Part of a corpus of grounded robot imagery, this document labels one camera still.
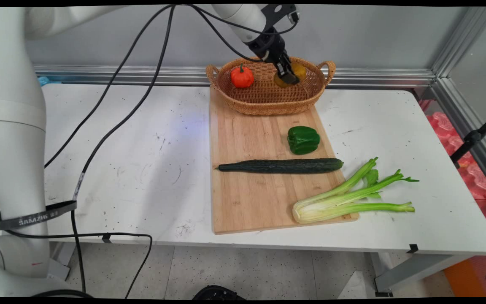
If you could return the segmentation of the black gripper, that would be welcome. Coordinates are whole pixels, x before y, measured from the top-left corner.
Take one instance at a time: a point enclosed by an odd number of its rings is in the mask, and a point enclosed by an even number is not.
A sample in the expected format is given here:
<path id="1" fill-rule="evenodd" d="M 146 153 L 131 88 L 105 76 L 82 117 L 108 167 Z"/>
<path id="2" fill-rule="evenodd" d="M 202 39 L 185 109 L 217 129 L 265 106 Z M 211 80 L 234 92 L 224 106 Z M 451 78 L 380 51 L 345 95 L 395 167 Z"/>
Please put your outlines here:
<path id="1" fill-rule="evenodd" d="M 281 81 L 286 84 L 300 83 L 301 67 L 292 63 L 285 50 L 285 41 L 276 30 L 261 33 L 249 42 L 249 49 L 263 62 L 275 64 L 276 75 Z"/>

